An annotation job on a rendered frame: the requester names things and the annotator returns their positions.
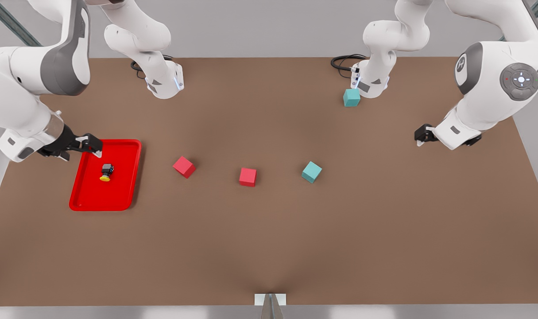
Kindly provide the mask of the red cube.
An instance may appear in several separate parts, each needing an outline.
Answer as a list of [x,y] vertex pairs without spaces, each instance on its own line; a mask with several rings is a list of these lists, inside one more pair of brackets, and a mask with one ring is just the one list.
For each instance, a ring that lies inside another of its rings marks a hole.
[[256,186],[257,170],[242,167],[240,170],[239,184],[241,186]]
[[184,176],[185,179],[188,179],[195,171],[196,166],[190,162],[189,159],[187,159],[184,156],[179,157],[172,167],[182,176]]

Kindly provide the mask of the red plastic tray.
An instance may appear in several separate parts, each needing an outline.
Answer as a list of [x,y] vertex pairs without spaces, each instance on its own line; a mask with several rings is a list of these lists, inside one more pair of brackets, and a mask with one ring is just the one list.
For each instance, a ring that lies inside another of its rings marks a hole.
[[[69,200],[74,211],[123,211],[131,206],[142,144],[136,139],[105,139],[101,158],[83,153]],[[111,163],[109,182],[100,180],[101,167]]]

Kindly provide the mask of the silver frame post with foot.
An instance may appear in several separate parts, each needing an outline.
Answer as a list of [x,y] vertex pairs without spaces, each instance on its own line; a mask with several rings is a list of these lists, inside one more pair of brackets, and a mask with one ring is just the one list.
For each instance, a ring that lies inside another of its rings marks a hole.
[[284,319],[281,306],[286,305],[285,293],[256,293],[254,305],[262,306],[260,319]]

